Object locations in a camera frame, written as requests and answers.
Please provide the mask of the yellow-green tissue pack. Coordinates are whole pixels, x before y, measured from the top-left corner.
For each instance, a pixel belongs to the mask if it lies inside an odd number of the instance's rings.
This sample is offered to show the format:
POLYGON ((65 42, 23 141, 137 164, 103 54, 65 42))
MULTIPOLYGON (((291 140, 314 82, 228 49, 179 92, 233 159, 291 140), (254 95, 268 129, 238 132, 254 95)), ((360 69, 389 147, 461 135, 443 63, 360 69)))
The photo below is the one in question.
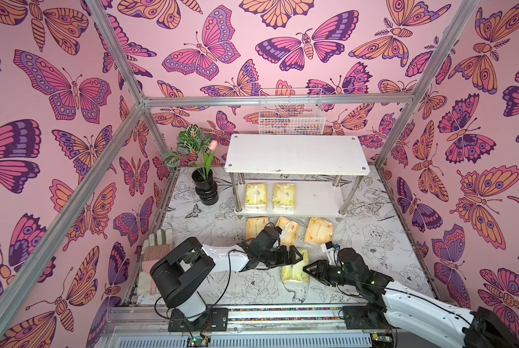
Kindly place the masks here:
POLYGON ((272 206, 274 210, 294 211, 296 209, 296 185, 275 184, 272 206))
POLYGON ((298 249, 303 259, 297 264, 286 265, 281 270, 281 281, 284 283, 301 283, 307 284, 310 276, 303 271, 303 268, 310 263, 309 251, 307 249, 298 249))
POLYGON ((267 184, 247 184, 244 206, 246 210, 265 211, 267 209, 267 184))

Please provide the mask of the orange tissue pack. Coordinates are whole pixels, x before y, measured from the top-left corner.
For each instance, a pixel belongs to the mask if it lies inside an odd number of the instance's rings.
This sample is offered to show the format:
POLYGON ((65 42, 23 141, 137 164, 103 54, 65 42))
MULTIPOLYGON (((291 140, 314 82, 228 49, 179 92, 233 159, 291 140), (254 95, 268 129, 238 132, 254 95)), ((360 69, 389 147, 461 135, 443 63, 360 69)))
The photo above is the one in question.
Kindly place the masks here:
POLYGON ((334 224, 322 218, 311 217, 304 241, 308 244, 322 245, 333 239, 334 224))
POLYGON ((281 229, 281 244, 287 247, 294 245, 299 232, 299 224, 286 217, 279 217, 276 226, 281 229))
POLYGON ((246 239, 256 238, 269 223, 268 217, 253 217, 246 221, 246 239))

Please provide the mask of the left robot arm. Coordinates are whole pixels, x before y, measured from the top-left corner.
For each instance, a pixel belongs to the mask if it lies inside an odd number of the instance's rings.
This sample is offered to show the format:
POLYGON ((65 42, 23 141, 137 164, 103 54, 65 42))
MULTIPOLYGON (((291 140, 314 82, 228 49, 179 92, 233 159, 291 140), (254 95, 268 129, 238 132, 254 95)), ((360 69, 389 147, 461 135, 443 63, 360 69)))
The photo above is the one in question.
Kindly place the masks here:
POLYGON ((172 314, 195 322, 209 317, 216 304, 205 304, 198 288, 213 273, 257 270, 295 265, 304 257, 298 249, 281 242, 281 228, 268 223, 259 235, 234 246, 208 246, 190 237, 176 246, 150 270, 154 285, 172 314))

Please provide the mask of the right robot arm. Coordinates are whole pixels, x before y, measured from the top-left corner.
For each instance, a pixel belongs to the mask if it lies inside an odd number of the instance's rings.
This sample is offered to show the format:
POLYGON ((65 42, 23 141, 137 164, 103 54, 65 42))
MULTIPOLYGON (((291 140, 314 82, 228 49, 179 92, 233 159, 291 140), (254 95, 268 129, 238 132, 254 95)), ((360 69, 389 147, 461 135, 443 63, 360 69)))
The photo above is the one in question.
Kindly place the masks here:
POLYGON ((369 269, 352 248, 339 250, 332 262, 317 260, 303 271, 329 287, 354 287, 368 301, 367 319, 385 321, 438 347, 519 347, 516 335, 491 310, 472 311, 423 295, 369 269))

